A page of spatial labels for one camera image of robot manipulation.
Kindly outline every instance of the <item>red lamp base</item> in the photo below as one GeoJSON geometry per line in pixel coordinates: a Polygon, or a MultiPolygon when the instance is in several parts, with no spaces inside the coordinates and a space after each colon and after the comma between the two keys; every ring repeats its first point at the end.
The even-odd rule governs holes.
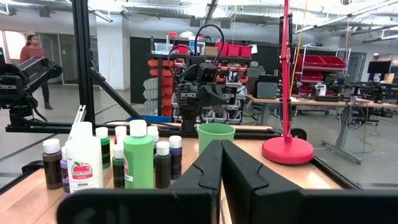
{"type": "Polygon", "coordinates": [[[262,156],[280,164],[303,164],[314,157],[313,146],[299,138],[286,143],[285,138],[277,137],[262,144],[262,156]]]}

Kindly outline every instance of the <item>white paint bottle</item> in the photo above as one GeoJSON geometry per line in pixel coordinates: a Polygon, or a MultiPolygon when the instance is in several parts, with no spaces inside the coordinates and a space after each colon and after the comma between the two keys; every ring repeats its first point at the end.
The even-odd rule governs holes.
{"type": "Polygon", "coordinates": [[[101,141],[93,137],[92,131],[79,129],[78,123],[72,127],[76,138],[69,140],[67,163],[70,193],[79,190],[103,188],[101,141]]]}

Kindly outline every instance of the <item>green cup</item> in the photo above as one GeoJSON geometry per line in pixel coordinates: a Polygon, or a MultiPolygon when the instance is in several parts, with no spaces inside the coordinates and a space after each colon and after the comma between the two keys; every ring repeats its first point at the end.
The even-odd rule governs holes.
{"type": "Polygon", "coordinates": [[[206,123],[198,127],[199,153],[201,154],[212,140],[234,141],[235,129],[227,124],[206,123]]]}

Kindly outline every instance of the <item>woman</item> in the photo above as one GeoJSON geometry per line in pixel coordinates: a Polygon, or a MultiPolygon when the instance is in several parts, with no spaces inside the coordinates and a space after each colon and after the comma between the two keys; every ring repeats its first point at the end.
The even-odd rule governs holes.
{"type": "MultiPolygon", "coordinates": [[[[21,50],[19,63],[23,63],[33,56],[45,57],[44,50],[40,48],[39,39],[35,35],[31,34],[27,36],[26,45],[21,50]]],[[[53,108],[50,106],[49,84],[47,82],[42,85],[42,90],[44,98],[44,108],[47,110],[52,110],[53,108]]]]}

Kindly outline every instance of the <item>workbench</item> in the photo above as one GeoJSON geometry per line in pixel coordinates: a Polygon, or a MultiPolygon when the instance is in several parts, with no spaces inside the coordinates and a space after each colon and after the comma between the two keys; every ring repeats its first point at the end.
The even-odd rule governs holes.
{"type": "MultiPolygon", "coordinates": [[[[269,129],[271,127],[239,126],[238,128],[269,129]]],[[[160,140],[168,141],[168,138],[161,138],[160,140]]],[[[337,181],[333,181],[332,177],[328,176],[329,174],[326,175],[329,172],[324,173],[321,171],[313,161],[299,166],[284,166],[268,161],[261,155],[263,142],[261,140],[234,141],[237,146],[252,155],[252,157],[302,188],[341,188],[337,181]]],[[[184,138],[182,147],[182,172],[185,172],[199,156],[198,139],[184,138]]],[[[112,176],[112,167],[104,170],[104,186],[106,188],[113,188],[112,176]]],[[[44,170],[39,169],[0,195],[0,220],[6,221],[7,224],[56,223],[55,214],[62,200],[63,189],[47,190],[44,170]]],[[[226,220],[225,223],[231,223],[224,192],[221,193],[221,207],[221,215],[226,220]]]]}
{"type": "MultiPolygon", "coordinates": [[[[259,124],[261,126],[267,125],[268,123],[268,117],[270,115],[270,106],[272,105],[278,105],[279,104],[279,98],[276,99],[257,99],[254,98],[252,95],[248,95],[246,97],[248,100],[255,102],[255,103],[262,103],[264,106],[262,107],[261,110],[261,118],[259,124]]],[[[300,100],[298,99],[297,101],[292,101],[291,102],[292,106],[299,106],[299,105],[306,105],[306,106],[313,106],[313,107],[321,107],[321,106],[334,106],[334,107],[339,107],[339,108],[344,108],[341,111],[341,116],[340,116],[340,133],[337,137],[336,142],[333,144],[327,141],[322,141],[322,144],[324,146],[329,146],[328,149],[334,150],[338,154],[352,160],[356,164],[361,164],[362,163],[362,158],[347,152],[344,149],[345,143],[346,143],[346,138],[348,134],[348,128],[345,125],[345,120],[349,116],[349,109],[347,106],[362,106],[363,108],[398,108],[398,105],[393,105],[390,103],[374,103],[369,100],[363,100],[358,102],[356,105],[352,102],[321,102],[321,101],[315,101],[315,100],[300,100]]]]}

